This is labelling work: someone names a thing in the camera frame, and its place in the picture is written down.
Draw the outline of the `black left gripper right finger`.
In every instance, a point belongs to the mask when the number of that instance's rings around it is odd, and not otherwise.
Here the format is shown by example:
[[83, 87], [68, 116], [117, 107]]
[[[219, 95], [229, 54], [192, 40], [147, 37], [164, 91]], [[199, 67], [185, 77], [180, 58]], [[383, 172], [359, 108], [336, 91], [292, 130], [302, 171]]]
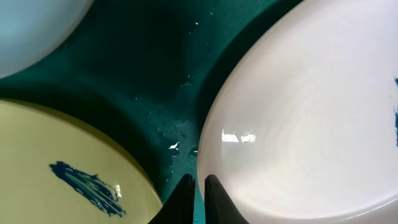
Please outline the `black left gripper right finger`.
[[216, 175], [205, 179], [206, 224], [248, 224], [225, 191]]

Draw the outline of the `white pink plate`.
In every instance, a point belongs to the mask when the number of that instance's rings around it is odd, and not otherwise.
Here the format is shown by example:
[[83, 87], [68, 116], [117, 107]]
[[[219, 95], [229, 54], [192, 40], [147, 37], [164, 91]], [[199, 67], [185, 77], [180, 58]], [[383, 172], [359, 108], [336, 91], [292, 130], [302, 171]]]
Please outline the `white pink plate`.
[[249, 223], [397, 222], [397, 0], [303, 1], [219, 91], [197, 178]]

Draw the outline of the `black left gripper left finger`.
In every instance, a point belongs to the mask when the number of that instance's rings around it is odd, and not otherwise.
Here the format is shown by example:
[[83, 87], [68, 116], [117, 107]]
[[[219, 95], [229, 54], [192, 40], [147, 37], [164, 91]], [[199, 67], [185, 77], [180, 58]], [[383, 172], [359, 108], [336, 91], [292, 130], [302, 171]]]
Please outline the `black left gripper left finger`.
[[195, 203], [195, 179], [185, 174], [149, 224], [192, 224]]

